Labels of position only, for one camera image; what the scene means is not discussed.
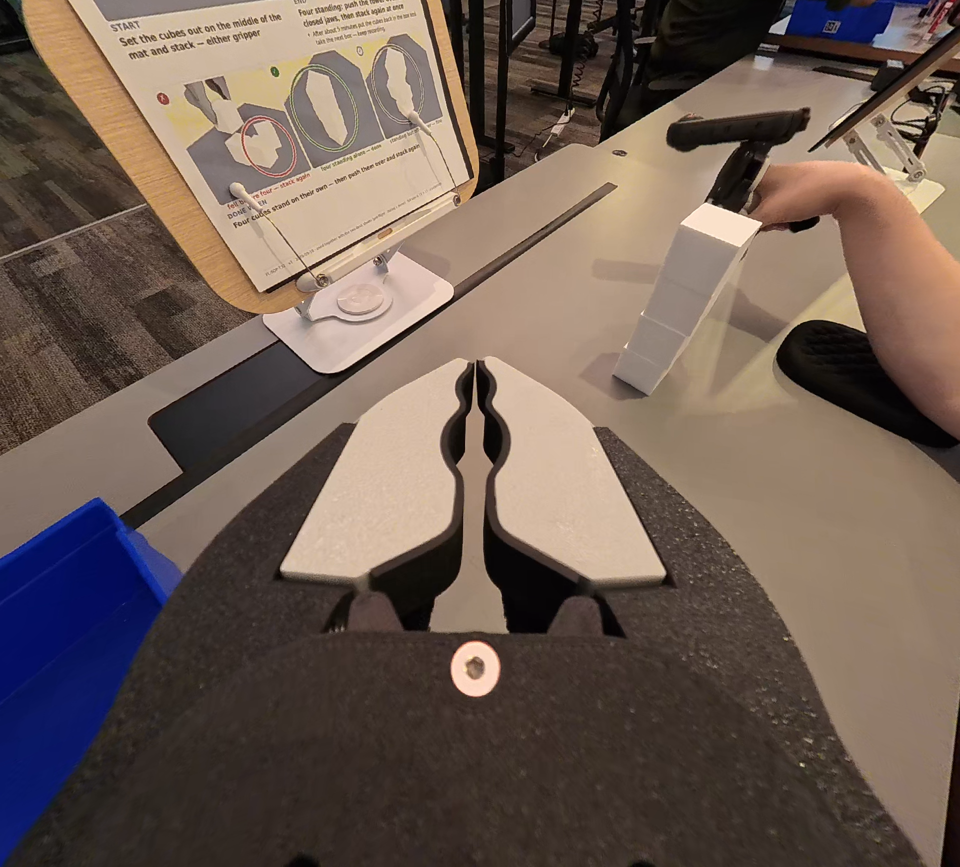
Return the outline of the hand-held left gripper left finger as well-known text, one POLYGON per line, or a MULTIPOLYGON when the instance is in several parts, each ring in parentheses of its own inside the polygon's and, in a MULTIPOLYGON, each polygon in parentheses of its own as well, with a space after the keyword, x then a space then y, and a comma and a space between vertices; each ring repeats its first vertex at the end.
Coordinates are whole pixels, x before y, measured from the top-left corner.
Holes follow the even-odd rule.
POLYGON ((386 595, 428 628, 463 553, 466 418, 474 361, 456 358, 360 417, 279 567, 287 581, 386 595))

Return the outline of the person's right hand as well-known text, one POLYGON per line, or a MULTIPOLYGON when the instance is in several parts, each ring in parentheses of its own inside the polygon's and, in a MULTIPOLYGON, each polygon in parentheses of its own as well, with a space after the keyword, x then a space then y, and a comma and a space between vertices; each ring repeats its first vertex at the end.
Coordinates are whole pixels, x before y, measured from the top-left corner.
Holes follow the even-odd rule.
POLYGON ((843 213, 862 170, 844 162, 771 164, 754 189, 748 216, 762 229, 789 229, 843 213))

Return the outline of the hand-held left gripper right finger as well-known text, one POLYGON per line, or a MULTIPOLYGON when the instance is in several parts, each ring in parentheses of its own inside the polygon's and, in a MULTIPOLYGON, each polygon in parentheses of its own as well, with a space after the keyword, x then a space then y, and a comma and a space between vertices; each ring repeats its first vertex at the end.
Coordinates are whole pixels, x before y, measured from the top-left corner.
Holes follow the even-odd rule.
POLYGON ((546 633, 585 597, 612 627, 608 596, 664 587, 667 567, 596 428, 571 402, 505 361, 477 363, 490 462, 486 574, 511 634, 546 633))

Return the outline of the white foam cube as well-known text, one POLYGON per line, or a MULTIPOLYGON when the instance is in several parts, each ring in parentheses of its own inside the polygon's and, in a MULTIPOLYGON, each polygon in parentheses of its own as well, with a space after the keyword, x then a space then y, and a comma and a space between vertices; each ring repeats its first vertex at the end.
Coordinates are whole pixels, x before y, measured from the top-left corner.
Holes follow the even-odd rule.
POLYGON ((677 357, 669 363, 654 361, 624 348, 614 365, 613 376, 642 395, 650 396, 668 376, 676 360, 677 357))
POLYGON ((761 226, 751 217, 703 202, 680 222, 661 273, 674 285, 713 296, 761 226))
POLYGON ((704 320, 729 321, 738 285, 728 280, 703 294, 666 277, 658 278, 642 316, 685 336, 692 336, 704 320))
POLYGON ((700 327, 701 323, 692 332, 683 332, 641 314, 624 351, 668 369, 682 355, 700 327))

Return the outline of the black floor stand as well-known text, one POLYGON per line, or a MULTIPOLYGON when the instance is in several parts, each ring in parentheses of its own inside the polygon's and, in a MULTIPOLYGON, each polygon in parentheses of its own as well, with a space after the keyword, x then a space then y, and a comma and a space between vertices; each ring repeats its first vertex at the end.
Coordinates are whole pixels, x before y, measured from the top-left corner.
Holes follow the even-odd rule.
POLYGON ((466 91, 469 123, 479 151, 476 193, 502 183, 507 175, 507 157, 515 152, 507 139, 507 107, 510 57, 506 0, 499 0, 496 34, 496 89, 494 133, 487 133, 486 111, 486 0, 447 0, 447 22, 454 60, 466 91))

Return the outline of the black mesh wrist rest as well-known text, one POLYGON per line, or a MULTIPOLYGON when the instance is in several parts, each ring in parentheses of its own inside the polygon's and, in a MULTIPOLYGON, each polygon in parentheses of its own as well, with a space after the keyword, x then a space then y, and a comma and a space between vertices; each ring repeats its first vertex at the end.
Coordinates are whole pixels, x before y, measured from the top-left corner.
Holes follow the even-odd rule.
POLYGON ((899 438, 935 450, 958 446, 894 383, 863 331, 835 321, 801 322, 780 343, 775 363, 798 387, 899 438))

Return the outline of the person's right forearm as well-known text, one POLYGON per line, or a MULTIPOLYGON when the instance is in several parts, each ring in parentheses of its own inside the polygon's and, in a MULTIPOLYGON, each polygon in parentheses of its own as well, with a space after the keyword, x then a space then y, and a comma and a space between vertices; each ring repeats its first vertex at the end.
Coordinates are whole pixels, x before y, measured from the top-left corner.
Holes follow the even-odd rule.
POLYGON ((951 436, 959 429, 959 265, 887 177, 839 165, 834 213, 861 319, 884 372, 951 436))

